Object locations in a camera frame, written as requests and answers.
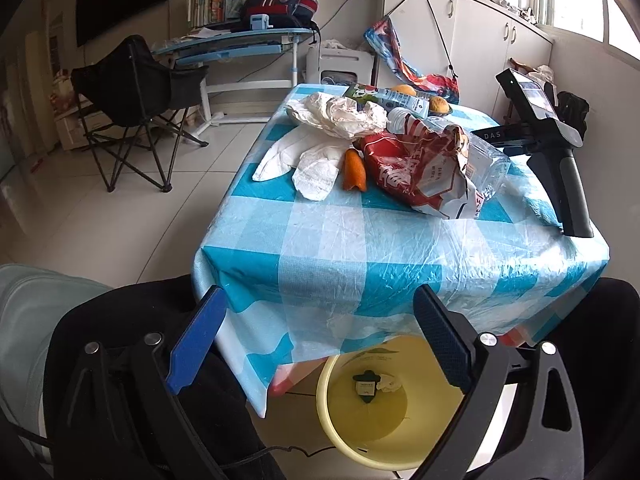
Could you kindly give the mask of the round brown bun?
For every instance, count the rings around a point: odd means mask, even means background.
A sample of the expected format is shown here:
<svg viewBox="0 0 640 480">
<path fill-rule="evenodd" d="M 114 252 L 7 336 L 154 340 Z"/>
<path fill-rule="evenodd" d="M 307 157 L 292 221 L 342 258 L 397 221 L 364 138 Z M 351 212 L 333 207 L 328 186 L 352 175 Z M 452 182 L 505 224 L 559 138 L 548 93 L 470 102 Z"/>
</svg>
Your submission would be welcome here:
<svg viewBox="0 0 640 480">
<path fill-rule="evenodd" d="M 446 116 L 451 113 L 450 104 L 440 96 L 430 97 L 430 109 L 428 114 L 430 116 Z"/>
</svg>

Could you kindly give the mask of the white plastic stool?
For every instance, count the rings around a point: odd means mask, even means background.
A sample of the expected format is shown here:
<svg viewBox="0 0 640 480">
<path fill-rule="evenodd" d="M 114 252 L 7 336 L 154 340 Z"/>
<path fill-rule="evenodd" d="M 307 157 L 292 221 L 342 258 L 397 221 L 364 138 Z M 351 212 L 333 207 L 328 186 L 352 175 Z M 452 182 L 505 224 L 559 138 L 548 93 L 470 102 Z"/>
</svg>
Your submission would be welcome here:
<svg viewBox="0 0 640 480">
<path fill-rule="evenodd" d="M 306 53 L 304 79 L 308 84 L 370 84 L 374 57 L 352 50 L 336 39 L 311 44 Z"/>
</svg>

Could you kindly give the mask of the milk carton box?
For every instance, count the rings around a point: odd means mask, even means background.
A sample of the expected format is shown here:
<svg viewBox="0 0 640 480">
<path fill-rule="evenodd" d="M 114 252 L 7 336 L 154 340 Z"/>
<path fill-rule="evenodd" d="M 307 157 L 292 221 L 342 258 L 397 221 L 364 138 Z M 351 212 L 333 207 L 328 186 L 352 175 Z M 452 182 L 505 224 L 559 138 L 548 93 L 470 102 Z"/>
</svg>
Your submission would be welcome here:
<svg viewBox="0 0 640 480">
<path fill-rule="evenodd" d="M 352 84 L 347 88 L 344 96 L 356 101 L 359 108 L 364 107 L 367 102 L 373 102 L 382 106 L 386 112 L 390 112 L 394 108 L 405 108 L 419 118 L 427 118 L 430 110 L 428 101 L 418 96 L 408 96 L 405 93 L 379 89 L 366 84 Z"/>
</svg>

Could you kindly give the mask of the white storage cabinet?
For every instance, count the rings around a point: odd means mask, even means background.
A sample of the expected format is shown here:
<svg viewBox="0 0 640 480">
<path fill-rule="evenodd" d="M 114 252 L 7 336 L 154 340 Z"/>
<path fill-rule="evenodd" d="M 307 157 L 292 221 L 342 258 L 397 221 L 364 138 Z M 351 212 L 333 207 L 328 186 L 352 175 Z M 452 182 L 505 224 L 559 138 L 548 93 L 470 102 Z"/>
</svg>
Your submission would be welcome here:
<svg viewBox="0 0 640 480">
<path fill-rule="evenodd" d="M 550 62 L 553 41 L 488 0 L 378 0 L 405 60 L 424 74 L 457 74 L 460 104 L 503 122 L 509 101 L 496 79 L 512 60 Z"/>
</svg>

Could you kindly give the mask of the colourful hanging bag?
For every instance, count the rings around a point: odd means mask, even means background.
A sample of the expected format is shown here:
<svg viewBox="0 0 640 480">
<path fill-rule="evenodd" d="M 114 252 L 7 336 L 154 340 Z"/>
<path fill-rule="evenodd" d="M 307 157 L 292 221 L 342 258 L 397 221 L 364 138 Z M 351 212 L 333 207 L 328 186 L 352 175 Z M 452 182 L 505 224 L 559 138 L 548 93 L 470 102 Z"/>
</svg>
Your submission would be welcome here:
<svg viewBox="0 0 640 480">
<path fill-rule="evenodd" d="M 363 37 L 374 53 L 382 58 L 390 71 L 404 84 L 429 96 L 439 96 L 450 104 L 458 104 L 460 101 L 458 77 L 439 25 L 436 25 L 436 29 L 448 62 L 448 75 L 424 74 L 411 65 L 402 55 L 400 40 L 393 21 L 388 15 L 369 27 Z"/>
</svg>

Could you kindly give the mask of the green plush toy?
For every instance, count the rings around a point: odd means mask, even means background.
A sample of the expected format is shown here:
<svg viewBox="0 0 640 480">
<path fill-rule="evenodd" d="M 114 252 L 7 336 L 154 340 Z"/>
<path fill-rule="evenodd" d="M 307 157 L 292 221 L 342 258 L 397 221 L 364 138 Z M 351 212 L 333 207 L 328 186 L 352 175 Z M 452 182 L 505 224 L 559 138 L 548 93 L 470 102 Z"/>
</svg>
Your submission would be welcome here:
<svg viewBox="0 0 640 480">
<path fill-rule="evenodd" d="M 378 392 L 378 383 L 381 376 L 373 370 L 365 370 L 363 373 L 352 376 L 355 383 L 356 395 L 363 400 L 364 403 L 371 403 Z"/>
</svg>

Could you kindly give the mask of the white plastic bag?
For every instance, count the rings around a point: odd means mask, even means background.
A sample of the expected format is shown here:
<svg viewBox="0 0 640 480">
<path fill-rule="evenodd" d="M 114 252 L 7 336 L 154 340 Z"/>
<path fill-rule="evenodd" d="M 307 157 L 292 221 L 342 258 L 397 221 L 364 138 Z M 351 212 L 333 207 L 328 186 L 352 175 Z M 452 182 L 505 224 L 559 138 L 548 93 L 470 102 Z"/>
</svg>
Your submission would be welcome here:
<svg viewBox="0 0 640 480">
<path fill-rule="evenodd" d="M 367 102 L 362 109 L 348 96 L 314 92 L 286 106 L 286 112 L 299 125 L 325 132 L 337 139 L 355 140 L 386 129 L 387 113 L 381 105 Z"/>
</svg>

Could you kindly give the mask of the white tissue ball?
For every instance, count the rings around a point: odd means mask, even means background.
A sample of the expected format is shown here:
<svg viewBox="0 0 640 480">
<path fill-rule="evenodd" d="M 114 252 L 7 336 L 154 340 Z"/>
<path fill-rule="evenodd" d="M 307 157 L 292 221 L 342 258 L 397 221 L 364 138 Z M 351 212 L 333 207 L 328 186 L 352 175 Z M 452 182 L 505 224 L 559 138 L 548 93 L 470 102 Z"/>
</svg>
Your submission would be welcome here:
<svg viewBox="0 0 640 480">
<path fill-rule="evenodd" d="M 389 374 L 381 374 L 380 379 L 376 383 L 376 390 L 379 392 L 393 393 L 400 389 L 401 381 Z"/>
</svg>

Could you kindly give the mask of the row of books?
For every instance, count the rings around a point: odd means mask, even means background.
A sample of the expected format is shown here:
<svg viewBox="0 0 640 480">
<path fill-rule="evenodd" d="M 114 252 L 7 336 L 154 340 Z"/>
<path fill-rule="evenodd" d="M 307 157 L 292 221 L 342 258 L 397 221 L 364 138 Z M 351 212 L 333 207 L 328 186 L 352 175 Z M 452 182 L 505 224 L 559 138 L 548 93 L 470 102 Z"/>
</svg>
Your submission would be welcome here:
<svg viewBox="0 0 640 480">
<path fill-rule="evenodd" d="M 239 21 L 245 0 L 186 0 L 186 22 L 191 28 Z"/>
</svg>

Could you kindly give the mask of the black clothes on chair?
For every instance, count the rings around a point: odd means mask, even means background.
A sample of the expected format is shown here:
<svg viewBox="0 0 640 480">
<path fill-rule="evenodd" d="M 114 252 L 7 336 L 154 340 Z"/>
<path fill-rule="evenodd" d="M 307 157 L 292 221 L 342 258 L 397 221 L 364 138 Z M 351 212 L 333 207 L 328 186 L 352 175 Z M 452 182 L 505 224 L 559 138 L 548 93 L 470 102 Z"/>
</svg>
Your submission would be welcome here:
<svg viewBox="0 0 640 480">
<path fill-rule="evenodd" d="M 556 98 L 558 99 L 558 105 L 555 110 L 560 121 L 574 128 L 583 139 L 587 132 L 589 103 L 580 96 L 567 91 L 560 91 Z"/>
</svg>

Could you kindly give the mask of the yellow mango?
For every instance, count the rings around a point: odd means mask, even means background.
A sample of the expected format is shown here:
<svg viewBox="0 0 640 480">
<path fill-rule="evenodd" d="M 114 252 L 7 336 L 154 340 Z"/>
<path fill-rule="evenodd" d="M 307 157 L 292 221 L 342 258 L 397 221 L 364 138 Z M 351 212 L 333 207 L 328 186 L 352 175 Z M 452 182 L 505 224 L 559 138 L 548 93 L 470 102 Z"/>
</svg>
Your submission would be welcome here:
<svg viewBox="0 0 640 480">
<path fill-rule="evenodd" d="M 398 84 L 392 88 L 393 92 L 405 94 L 406 96 L 416 96 L 416 89 L 408 84 Z"/>
</svg>

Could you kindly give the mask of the white paper towel sheet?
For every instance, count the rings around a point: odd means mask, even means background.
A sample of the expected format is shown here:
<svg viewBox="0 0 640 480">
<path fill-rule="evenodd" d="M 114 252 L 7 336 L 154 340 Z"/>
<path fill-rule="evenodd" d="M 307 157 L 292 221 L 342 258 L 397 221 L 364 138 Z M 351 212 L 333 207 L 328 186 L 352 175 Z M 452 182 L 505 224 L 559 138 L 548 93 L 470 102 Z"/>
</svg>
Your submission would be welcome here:
<svg viewBox="0 0 640 480">
<path fill-rule="evenodd" d="M 299 125 L 277 140 L 262 156 L 252 179 L 264 182 L 294 170 L 294 188 L 306 200 L 321 202 L 334 188 L 341 163 L 352 142 L 325 131 Z"/>
</svg>

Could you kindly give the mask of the blue checkered tablecloth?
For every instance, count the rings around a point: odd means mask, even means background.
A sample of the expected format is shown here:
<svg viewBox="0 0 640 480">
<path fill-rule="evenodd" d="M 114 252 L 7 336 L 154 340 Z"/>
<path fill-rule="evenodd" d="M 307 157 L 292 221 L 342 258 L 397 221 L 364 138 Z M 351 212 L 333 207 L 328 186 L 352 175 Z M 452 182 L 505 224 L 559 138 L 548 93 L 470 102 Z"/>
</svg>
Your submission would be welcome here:
<svg viewBox="0 0 640 480">
<path fill-rule="evenodd" d="M 430 286 L 478 332 L 536 344 L 600 278 L 600 234 L 563 234 L 524 157 L 477 218 L 420 214 L 376 186 L 326 200 L 290 176 L 253 178 L 268 148 L 293 128 L 279 107 L 224 196 L 193 260 L 197 292 L 228 297 L 217 346 L 258 415 L 282 365 L 359 351 L 418 331 L 412 298 Z"/>
</svg>

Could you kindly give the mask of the orange peel piece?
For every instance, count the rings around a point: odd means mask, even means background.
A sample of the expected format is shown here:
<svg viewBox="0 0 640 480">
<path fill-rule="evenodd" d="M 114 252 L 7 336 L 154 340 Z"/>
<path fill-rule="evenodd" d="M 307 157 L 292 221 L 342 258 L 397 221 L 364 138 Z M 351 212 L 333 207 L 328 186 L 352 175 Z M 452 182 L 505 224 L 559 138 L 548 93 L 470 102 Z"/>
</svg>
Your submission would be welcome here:
<svg viewBox="0 0 640 480">
<path fill-rule="evenodd" d="M 354 148 L 347 150 L 344 155 L 342 188 L 344 191 L 358 190 L 361 193 L 367 191 L 366 167 Z"/>
</svg>

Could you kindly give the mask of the dark striped backpack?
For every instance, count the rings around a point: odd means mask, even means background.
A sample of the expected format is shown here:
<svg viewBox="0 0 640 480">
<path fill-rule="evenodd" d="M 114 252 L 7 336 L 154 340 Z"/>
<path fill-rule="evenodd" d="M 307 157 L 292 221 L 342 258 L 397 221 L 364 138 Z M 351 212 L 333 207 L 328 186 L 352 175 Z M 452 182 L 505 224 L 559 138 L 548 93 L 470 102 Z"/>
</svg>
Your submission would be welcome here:
<svg viewBox="0 0 640 480">
<path fill-rule="evenodd" d="M 314 14 L 319 0 L 245 0 L 241 21 L 250 26 L 250 18 L 265 14 L 274 28 L 316 29 Z"/>
</svg>

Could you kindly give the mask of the yellow plastic trash bin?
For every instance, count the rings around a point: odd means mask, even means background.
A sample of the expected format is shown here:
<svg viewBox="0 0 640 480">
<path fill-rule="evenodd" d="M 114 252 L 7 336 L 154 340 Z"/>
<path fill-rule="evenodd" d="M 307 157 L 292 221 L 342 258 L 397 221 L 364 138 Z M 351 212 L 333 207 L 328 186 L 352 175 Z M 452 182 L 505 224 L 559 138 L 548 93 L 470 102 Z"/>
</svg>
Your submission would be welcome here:
<svg viewBox="0 0 640 480">
<path fill-rule="evenodd" d="M 393 393 L 364 403 L 352 376 L 373 370 L 401 381 Z M 366 350 L 332 356 L 316 390 L 321 427 L 333 445 L 363 466 L 416 469 L 431 453 L 463 400 L 450 386 L 427 341 L 400 336 Z"/>
</svg>

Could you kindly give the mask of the clear plastic bottle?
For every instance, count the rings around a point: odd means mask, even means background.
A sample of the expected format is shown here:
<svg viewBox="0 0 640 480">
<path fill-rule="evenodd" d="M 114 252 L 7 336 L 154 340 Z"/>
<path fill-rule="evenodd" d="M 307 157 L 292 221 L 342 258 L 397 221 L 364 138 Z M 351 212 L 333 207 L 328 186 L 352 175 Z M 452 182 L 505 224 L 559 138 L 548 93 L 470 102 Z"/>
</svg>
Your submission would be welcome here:
<svg viewBox="0 0 640 480">
<path fill-rule="evenodd" d="M 442 133 L 445 127 L 450 125 L 460 126 L 464 130 L 469 138 L 469 157 L 465 174 L 484 200 L 491 200 L 503 185 L 511 167 L 511 159 L 475 134 L 476 130 L 489 128 L 488 122 L 457 118 L 450 114 L 444 117 L 430 116 L 426 123 L 437 133 Z"/>
</svg>

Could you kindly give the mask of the blue study desk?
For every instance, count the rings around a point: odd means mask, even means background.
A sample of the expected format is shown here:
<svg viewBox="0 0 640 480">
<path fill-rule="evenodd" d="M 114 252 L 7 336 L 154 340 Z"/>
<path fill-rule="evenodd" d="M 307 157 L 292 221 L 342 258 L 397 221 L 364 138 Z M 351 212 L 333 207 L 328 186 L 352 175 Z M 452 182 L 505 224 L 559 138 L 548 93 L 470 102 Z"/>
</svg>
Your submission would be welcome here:
<svg viewBox="0 0 640 480">
<path fill-rule="evenodd" d="M 228 92 L 254 90 L 291 90 L 298 85 L 298 47 L 310 37 L 316 39 L 320 32 L 311 28 L 268 28 L 246 32 L 224 32 L 207 38 L 186 38 L 167 41 L 163 47 L 153 49 L 155 56 L 167 56 L 171 66 L 191 67 L 210 65 L 215 62 L 234 61 L 256 56 L 282 55 L 291 57 L 290 74 L 282 79 L 249 81 L 243 76 L 228 84 L 200 83 L 203 122 L 194 130 L 200 136 L 207 128 L 233 124 L 260 124 L 268 118 L 254 117 L 247 120 L 229 118 L 224 113 L 213 113 L 210 97 Z"/>
</svg>

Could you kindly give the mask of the red snack bag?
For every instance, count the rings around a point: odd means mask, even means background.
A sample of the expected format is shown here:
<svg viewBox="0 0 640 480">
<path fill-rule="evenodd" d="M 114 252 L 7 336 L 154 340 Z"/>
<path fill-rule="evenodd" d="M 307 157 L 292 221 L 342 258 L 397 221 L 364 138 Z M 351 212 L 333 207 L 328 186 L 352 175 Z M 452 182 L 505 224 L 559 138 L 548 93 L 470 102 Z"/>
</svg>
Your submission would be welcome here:
<svg viewBox="0 0 640 480">
<path fill-rule="evenodd" d="M 474 219 L 484 198 L 466 175 L 470 137 L 458 125 L 437 132 L 408 113 L 360 140 L 367 175 L 387 194 L 421 214 Z"/>
</svg>

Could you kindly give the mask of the person's black trouser leg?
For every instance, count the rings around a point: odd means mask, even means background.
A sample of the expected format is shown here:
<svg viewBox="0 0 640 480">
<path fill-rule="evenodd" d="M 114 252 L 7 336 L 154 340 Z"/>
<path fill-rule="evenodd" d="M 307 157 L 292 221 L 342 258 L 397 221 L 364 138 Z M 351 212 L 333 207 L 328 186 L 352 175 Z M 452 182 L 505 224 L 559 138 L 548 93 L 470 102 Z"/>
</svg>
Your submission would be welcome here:
<svg viewBox="0 0 640 480">
<path fill-rule="evenodd" d="M 190 386 L 167 388 L 171 349 L 203 296 L 188 276 L 131 285 L 58 322 L 65 359 L 85 355 L 68 414 L 46 406 L 56 478 L 282 477 L 215 341 Z"/>
</svg>

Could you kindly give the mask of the black folding camp chair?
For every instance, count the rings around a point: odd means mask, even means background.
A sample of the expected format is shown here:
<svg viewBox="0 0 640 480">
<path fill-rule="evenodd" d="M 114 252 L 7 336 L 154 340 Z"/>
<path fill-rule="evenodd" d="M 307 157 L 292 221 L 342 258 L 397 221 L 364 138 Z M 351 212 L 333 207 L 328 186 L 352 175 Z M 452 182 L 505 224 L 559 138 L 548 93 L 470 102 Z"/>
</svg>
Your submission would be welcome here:
<svg viewBox="0 0 640 480">
<path fill-rule="evenodd" d="M 206 66 L 180 68 L 158 62 L 139 35 L 124 40 L 96 64 L 75 68 L 70 82 L 84 137 L 107 192 L 113 192 L 125 168 L 160 192 L 172 190 L 179 144 L 188 140 L 201 148 L 208 143 L 186 131 L 188 111 L 201 101 Z M 157 153 L 152 127 L 175 137 L 167 168 Z"/>
</svg>

